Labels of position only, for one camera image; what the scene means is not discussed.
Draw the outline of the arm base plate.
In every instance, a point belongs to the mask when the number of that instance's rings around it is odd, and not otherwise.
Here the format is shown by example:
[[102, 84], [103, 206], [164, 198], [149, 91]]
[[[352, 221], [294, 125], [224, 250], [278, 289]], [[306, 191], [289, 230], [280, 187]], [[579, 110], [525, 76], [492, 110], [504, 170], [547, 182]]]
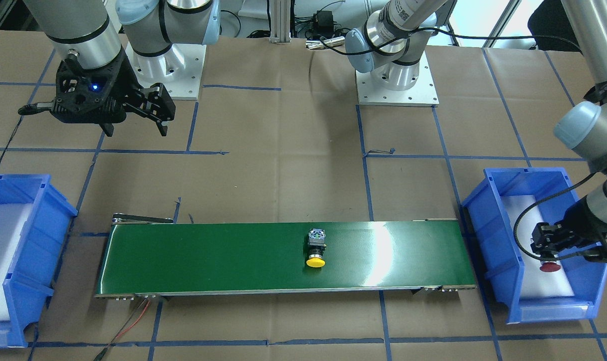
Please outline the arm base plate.
[[138, 82], [145, 88], [163, 84], [173, 100], [198, 100], [206, 50], [202, 44], [173, 44], [163, 55], [143, 57], [131, 44], [125, 48]]
[[355, 73], [358, 104], [435, 107], [440, 103], [426, 53], [411, 66], [390, 63], [370, 73]]

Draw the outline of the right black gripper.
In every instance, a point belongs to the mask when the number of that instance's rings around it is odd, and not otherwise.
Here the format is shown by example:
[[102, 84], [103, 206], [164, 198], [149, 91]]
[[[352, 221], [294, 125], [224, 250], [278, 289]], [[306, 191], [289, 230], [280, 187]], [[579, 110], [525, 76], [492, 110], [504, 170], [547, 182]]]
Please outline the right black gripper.
[[69, 51], [56, 72], [50, 112], [63, 123], [99, 123], [107, 137], [114, 134], [113, 123], [123, 122], [132, 112], [154, 121], [160, 135], [166, 136], [176, 105], [165, 85], [141, 87], [124, 50], [95, 69], [82, 68], [79, 54]]

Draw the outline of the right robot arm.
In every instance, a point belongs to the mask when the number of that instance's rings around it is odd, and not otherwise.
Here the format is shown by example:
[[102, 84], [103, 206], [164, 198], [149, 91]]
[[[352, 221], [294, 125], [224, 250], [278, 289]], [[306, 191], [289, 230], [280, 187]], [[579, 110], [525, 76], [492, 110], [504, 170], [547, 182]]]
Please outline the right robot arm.
[[65, 124], [98, 125], [111, 137], [129, 113], [161, 136], [175, 119], [175, 97], [195, 98], [203, 54], [220, 36], [219, 1], [117, 1], [125, 46], [102, 1], [26, 1], [61, 56], [51, 101], [19, 115], [48, 112]]

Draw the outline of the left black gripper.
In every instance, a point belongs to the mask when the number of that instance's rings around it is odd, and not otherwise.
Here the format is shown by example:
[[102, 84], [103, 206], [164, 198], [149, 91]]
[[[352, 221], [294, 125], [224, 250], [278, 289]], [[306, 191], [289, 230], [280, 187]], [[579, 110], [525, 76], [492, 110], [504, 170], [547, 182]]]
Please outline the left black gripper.
[[537, 260], [582, 256], [587, 261], [607, 263], [607, 223], [593, 214], [586, 198], [569, 207], [559, 222], [536, 224], [532, 236], [531, 249]]

